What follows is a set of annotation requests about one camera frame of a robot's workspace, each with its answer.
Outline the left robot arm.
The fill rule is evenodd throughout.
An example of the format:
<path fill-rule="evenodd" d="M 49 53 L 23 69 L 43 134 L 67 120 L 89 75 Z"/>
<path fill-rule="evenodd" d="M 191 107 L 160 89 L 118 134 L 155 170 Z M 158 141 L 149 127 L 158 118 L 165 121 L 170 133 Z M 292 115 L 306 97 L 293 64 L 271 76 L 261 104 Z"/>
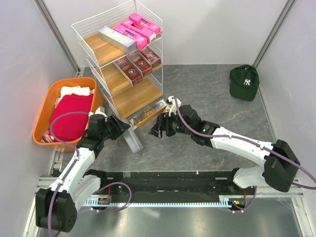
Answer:
<path fill-rule="evenodd" d="M 116 140 L 130 125 L 115 115 L 89 114 L 88 128 L 75 153 L 59 177 L 47 189 L 40 188 L 35 196 L 36 226 L 68 233 L 75 225 L 78 212 L 93 194 L 104 194 L 108 181 L 103 172 L 87 169 L 96 160 L 108 139 Z"/>

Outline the torn silver R&O toothpaste box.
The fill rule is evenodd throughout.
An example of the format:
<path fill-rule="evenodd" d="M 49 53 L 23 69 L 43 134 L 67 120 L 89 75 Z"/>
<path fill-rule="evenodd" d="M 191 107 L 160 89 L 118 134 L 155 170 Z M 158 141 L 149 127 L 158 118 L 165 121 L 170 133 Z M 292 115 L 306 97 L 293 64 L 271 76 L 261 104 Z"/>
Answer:
<path fill-rule="evenodd" d="M 161 99 L 160 101 L 153 104 L 151 107 L 145 109 L 140 114 L 134 116 L 130 121 L 130 125 L 133 130 L 141 127 L 151 119 L 153 119 L 155 116 L 160 114 L 164 111 L 164 109 L 167 107 L 167 103 L 165 100 Z"/>

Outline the red 3D toothpaste box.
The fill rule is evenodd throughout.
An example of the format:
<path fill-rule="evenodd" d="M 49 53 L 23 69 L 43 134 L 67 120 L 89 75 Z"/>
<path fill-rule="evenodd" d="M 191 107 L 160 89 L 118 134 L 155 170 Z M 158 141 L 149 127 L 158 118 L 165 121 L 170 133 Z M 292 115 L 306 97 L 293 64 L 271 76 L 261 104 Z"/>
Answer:
<path fill-rule="evenodd" d="M 143 77 L 146 77 L 153 72 L 151 64 L 139 51 L 136 50 L 128 54 L 127 58 L 136 66 Z"/>

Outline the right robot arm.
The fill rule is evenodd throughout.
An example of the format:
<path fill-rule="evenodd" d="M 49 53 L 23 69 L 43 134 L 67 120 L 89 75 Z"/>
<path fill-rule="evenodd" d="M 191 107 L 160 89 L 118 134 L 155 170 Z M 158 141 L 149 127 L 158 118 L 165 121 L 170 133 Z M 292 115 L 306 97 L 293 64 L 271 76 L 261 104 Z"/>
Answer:
<path fill-rule="evenodd" d="M 190 105 L 180 106 L 179 110 L 158 115 L 149 134 L 157 138 L 187 134 L 201 146 L 229 151 L 256 163 L 255 167 L 232 170 L 226 182 L 231 194 L 263 184 L 280 192 L 289 191 L 300 163 L 288 143 L 283 140 L 263 142 L 230 132 L 216 123 L 202 120 Z"/>

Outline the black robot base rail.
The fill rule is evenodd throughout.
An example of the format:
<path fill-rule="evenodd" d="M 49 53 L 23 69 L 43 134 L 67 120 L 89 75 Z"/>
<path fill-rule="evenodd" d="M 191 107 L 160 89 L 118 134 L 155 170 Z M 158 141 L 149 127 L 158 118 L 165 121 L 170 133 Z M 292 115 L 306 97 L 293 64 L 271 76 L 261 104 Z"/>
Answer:
<path fill-rule="evenodd" d="M 106 172 L 90 169 L 86 175 L 101 179 L 101 194 L 114 201 L 132 197 L 132 202 L 180 202 L 203 199 L 215 201 L 219 196 L 249 196 L 255 189 L 240 188 L 233 183 L 232 171 L 140 171 Z"/>

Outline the silver Protefix toothpaste box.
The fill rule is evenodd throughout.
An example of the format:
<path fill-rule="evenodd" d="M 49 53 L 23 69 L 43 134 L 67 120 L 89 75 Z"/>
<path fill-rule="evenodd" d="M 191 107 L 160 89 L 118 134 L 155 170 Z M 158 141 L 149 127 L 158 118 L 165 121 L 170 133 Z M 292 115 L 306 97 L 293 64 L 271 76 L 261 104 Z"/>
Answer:
<path fill-rule="evenodd" d="M 129 37 L 107 26 L 104 26 L 103 28 L 99 29 L 98 35 L 103 41 L 122 50 L 125 53 L 130 54 L 131 52 L 137 49 L 135 40 L 130 39 Z"/>

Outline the pink toothpaste box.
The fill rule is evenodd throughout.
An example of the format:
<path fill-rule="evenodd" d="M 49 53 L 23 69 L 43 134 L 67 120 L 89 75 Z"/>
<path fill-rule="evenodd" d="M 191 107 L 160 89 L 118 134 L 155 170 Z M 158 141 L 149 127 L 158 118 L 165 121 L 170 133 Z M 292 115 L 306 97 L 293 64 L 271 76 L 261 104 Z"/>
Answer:
<path fill-rule="evenodd" d="M 148 43 L 151 43 L 157 37 L 155 32 L 151 31 L 148 28 L 141 28 L 140 26 L 136 26 L 134 22 L 131 20 L 125 19 L 124 21 L 121 22 L 121 24 L 124 27 L 143 36 L 147 40 Z"/>
<path fill-rule="evenodd" d="M 156 35 L 159 35 L 162 32 L 161 26 L 136 12 L 129 15 L 129 20 L 131 20 L 136 27 L 147 28 Z"/>
<path fill-rule="evenodd" d="M 133 39 L 136 42 L 136 47 L 138 50 L 142 50 L 147 47 L 147 39 L 141 36 L 139 33 L 132 31 L 131 29 L 124 27 L 121 24 L 117 24 L 113 27 L 117 32 L 125 35 L 126 37 Z"/>

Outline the silver grey toothpaste box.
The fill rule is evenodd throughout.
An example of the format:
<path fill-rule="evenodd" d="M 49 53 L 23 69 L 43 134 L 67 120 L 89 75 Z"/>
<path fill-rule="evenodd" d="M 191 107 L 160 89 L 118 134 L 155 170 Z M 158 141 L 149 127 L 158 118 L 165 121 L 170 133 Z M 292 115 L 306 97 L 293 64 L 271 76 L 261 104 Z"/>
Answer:
<path fill-rule="evenodd" d="M 133 153 L 143 149 L 143 145 L 132 128 L 123 133 L 123 137 Z"/>

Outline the red 3D toothpaste box floor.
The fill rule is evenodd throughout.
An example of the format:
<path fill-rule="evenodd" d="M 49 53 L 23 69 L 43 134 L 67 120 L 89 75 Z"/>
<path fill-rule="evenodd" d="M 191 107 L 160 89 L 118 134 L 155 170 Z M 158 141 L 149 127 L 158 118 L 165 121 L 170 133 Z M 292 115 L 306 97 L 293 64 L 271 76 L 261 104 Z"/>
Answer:
<path fill-rule="evenodd" d="M 131 86 L 136 86 L 143 81 L 143 76 L 139 70 L 126 57 L 116 60 L 114 65 L 129 81 Z"/>

